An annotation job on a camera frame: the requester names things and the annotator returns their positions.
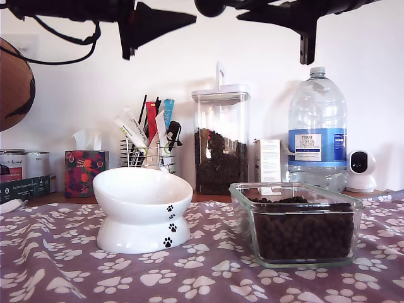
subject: dry cat food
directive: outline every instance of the dry cat food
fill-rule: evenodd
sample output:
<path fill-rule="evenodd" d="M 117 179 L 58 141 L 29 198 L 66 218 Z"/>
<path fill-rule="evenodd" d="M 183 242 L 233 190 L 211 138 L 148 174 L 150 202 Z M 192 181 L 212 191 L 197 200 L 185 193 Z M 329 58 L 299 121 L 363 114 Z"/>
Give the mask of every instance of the dry cat food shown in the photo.
<path fill-rule="evenodd" d="M 266 199 L 252 201 L 262 203 L 254 211 L 255 231 L 262 258 L 333 259 L 348 256 L 354 234 L 350 204 L 315 206 L 303 197 L 274 202 Z M 313 211 L 314 207 L 315 210 L 347 213 L 283 214 L 299 210 Z"/>
<path fill-rule="evenodd" d="M 209 129 L 195 137 L 196 191 L 229 194 L 231 183 L 247 182 L 247 145 Z"/>

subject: jar handle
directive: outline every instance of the jar handle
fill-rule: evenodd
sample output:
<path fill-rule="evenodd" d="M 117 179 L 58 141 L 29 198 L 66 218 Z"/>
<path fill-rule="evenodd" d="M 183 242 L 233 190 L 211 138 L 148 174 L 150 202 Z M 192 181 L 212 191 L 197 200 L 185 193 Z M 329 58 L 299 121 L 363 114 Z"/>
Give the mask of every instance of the jar handle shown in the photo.
<path fill-rule="evenodd" d="M 225 84 L 226 71 L 223 64 L 220 61 L 216 63 L 216 82 L 217 89 L 220 90 L 220 87 Z"/>

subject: black cable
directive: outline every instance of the black cable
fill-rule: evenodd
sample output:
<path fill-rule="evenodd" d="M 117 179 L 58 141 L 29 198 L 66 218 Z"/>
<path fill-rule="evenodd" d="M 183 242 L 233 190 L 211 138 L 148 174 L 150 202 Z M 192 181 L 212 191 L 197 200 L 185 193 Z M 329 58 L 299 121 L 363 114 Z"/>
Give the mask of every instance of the black cable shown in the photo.
<path fill-rule="evenodd" d="M 89 58 L 94 53 L 96 43 L 97 42 L 94 41 L 93 46 L 90 49 L 89 53 L 87 55 L 85 55 L 84 57 L 81 57 L 81 58 L 75 59 L 75 60 L 70 60 L 70 61 L 62 61 L 62 62 L 45 62 L 45 61 L 38 61 L 38 60 L 26 58 L 24 56 L 20 56 L 20 55 L 14 53 L 14 52 L 11 52 L 10 50 L 4 48 L 3 46 L 0 46 L 0 50 L 2 50 L 3 52 L 5 52 L 5 53 L 7 53 L 7 54 L 9 54 L 9 55 L 11 55 L 13 57 L 16 57 L 16 58 L 21 59 L 21 60 L 25 60 L 25 61 L 30 62 L 30 63 L 55 66 L 55 65 L 73 64 L 73 63 L 84 61 L 85 59 Z"/>
<path fill-rule="evenodd" d="M 46 30 L 50 31 L 51 33 L 57 35 L 58 37 L 67 40 L 71 43 L 74 44 L 80 44 L 80 45 L 88 45 L 92 43 L 92 48 L 90 49 L 90 51 L 88 52 L 87 55 L 85 55 L 84 57 L 81 57 L 79 59 L 75 59 L 75 60 L 70 60 L 70 61 L 61 61 L 61 62 L 45 62 L 45 61 L 38 61 L 38 60 L 34 60 L 34 59 L 30 59 L 24 56 L 21 56 L 19 54 L 16 54 L 2 46 L 0 46 L 0 50 L 2 50 L 3 52 L 16 57 L 18 59 L 21 60 L 25 60 L 27 62 L 30 63 L 35 63 L 35 64 L 42 64 L 42 65 L 50 65 L 50 66 L 57 66 L 57 65 L 67 65 L 67 64 L 73 64 L 73 63 L 78 63 L 81 61 L 84 61 L 85 59 L 89 58 L 95 50 L 95 44 L 97 43 L 98 38 L 101 36 L 101 29 L 100 29 L 100 22 L 99 21 L 94 21 L 95 24 L 95 32 L 91 37 L 87 37 L 84 41 L 77 39 L 77 38 L 72 38 L 66 35 L 63 35 L 61 33 L 58 33 L 57 31 L 55 31 L 53 28 L 49 27 L 47 24 L 45 24 L 41 19 L 39 19 L 38 17 L 34 17 L 35 20 L 38 21 L 39 24 L 41 24 Z"/>
<path fill-rule="evenodd" d="M 100 36 L 101 36 L 101 29 L 100 29 L 100 23 L 99 22 L 93 21 L 94 24 L 95 24 L 94 34 L 92 36 L 87 37 L 85 40 L 81 40 L 81 39 L 78 39 L 78 38 L 73 38 L 73 37 L 63 35 L 62 33 L 59 33 L 57 31 L 55 31 L 48 24 L 46 24 L 40 18 L 38 18 L 38 16 L 34 16 L 32 18 L 34 18 L 48 32 L 53 33 L 54 35 L 58 36 L 59 38 L 62 38 L 63 40 L 69 41 L 69 42 L 74 43 L 74 44 L 90 45 L 90 44 L 94 43 L 94 41 L 98 40 L 98 38 L 100 38 Z"/>

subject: large plastic water bottle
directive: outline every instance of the large plastic water bottle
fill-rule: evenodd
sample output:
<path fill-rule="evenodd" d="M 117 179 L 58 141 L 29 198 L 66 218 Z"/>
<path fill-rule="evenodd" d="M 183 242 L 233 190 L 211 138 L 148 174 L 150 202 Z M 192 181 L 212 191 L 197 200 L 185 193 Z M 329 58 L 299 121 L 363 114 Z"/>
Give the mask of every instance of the large plastic water bottle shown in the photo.
<path fill-rule="evenodd" d="M 345 188 L 347 169 L 347 105 L 325 68 L 312 68 L 300 83 L 289 110 L 287 177 L 330 191 Z"/>

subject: tall glass storage jar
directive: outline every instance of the tall glass storage jar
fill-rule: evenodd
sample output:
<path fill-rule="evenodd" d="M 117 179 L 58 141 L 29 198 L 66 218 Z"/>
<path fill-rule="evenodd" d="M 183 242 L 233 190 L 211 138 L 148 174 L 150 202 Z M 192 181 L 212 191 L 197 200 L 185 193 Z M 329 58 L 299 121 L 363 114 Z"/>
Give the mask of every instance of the tall glass storage jar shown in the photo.
<path fill-rule="evenodd" d="M 232 183 L 248 180 L 246 85 L 222 85 L 192 92 L 195 114 L 196 192 L 229 194 Z"/>

